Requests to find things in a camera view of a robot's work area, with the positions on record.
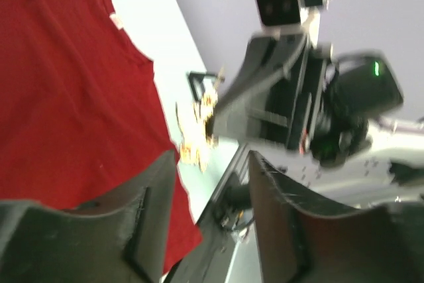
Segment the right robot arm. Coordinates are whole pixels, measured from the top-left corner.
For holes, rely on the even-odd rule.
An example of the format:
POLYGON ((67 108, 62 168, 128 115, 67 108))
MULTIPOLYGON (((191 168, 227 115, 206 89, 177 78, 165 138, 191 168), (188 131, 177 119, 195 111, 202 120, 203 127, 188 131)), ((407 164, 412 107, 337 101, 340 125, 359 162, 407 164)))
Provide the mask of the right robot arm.
POLYGON ((207 134, 282 148, 276 170, 355 207, 423 200, 423 122, 378 52, 332 59, 305 34, 253 38, 207 134))

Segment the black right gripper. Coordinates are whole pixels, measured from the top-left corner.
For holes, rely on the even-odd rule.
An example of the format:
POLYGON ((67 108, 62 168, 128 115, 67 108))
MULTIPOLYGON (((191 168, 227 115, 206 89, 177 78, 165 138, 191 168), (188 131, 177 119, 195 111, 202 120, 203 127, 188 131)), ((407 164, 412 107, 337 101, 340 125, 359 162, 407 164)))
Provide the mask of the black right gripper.
POLYGON ((331 129, 323 94, 332 53, 331 44, 314 47, 307 39, 252 39, 215 106, 212 134, 308 152, 311 142, 331 129))

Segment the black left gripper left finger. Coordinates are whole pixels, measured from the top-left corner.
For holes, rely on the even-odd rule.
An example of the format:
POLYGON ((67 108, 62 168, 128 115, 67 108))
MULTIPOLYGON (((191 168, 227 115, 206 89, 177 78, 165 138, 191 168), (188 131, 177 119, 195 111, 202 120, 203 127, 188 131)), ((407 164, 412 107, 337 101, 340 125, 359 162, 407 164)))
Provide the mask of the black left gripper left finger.
POLYGON ((175 181, 169 150, 76 209, 2 201, 1 281, 159 282, 175 181))

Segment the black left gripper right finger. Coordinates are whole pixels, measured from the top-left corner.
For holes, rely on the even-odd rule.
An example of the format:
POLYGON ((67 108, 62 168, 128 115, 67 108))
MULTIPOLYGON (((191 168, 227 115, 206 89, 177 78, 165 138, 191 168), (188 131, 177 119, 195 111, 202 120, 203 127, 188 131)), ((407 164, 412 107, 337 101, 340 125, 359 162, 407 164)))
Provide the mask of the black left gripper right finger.
POLYGON ((356 209, 249 154, 264 282, 422 282, 423 204, 356 209))

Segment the red t-shirt garment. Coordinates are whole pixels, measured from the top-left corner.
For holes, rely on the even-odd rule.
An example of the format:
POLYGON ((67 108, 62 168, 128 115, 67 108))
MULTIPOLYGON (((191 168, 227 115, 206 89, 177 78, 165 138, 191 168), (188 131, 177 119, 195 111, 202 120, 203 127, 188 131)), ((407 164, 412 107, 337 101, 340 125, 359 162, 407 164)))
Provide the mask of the red t-shirt garment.
POLYGON ((1 198, 75 208, 175 150, 113 0, 1 0, 1 198))

